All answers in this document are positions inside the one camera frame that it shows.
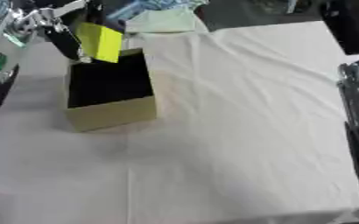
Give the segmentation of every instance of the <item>open box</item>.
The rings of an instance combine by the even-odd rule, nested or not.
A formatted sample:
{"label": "open box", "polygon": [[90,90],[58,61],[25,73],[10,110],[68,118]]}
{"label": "open box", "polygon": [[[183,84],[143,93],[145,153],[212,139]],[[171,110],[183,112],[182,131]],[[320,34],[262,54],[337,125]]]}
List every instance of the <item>open box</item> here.
{"label": "open box", "polygon": [[155,96],[141,49],[122,51],[118,63],[71,63],[66,77],[67,118],[79,131],[157,117]]}

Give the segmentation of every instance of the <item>floor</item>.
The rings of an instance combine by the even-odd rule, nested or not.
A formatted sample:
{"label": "floor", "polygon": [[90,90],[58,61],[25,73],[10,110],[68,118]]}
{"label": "floor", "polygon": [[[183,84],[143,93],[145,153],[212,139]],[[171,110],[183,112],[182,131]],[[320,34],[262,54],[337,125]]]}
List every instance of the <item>floor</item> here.
{"label": "floor", "polygon": [[306,13],[286,16],[272,16],[252,3],[255,0],[211,0],[203,8],[203,20],[211,31],[252,25],[274,25],[319,20],[320,0],[313,0],[313,6]]}

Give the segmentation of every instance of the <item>table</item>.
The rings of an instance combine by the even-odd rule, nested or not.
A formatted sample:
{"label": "table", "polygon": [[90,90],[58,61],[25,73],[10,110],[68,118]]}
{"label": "table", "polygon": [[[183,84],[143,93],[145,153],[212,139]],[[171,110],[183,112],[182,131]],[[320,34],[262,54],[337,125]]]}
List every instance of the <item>table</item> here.
{"label": "table", "polygon": [[0,109],[11,223],[237,223],[359,207],[335,87],[352,59],[324,24],[143,45],[159,119],[101,133],[75,133],[61,111],[67,61],[51,44],[29,51]]}

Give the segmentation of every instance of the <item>tan box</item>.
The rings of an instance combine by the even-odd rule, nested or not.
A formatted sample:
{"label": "tan box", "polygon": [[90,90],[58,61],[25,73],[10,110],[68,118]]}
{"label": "tan box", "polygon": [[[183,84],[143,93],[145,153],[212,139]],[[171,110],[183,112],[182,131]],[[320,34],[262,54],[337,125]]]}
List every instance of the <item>tan box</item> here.
{"label": "tan box", "polygon": [[71,64],[65,112],[79,131],[153,120],[157,107],[141,50],[122,52],[116,64]]}

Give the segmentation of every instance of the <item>white cloth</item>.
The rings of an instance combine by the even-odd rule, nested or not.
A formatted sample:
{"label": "white cloth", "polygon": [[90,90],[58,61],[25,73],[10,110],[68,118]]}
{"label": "white cloth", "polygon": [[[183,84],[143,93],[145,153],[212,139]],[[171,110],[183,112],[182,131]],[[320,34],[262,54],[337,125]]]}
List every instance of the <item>white cloth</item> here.
{"label": "white cloth", "polygon": [[347,58],[324,24],[148,38],[144,51],[159,119],[80,134],[61,111],[67,61],[49,44],[30,50],[0,109],[12,224],[231,223],[359,207],[335,86]]}

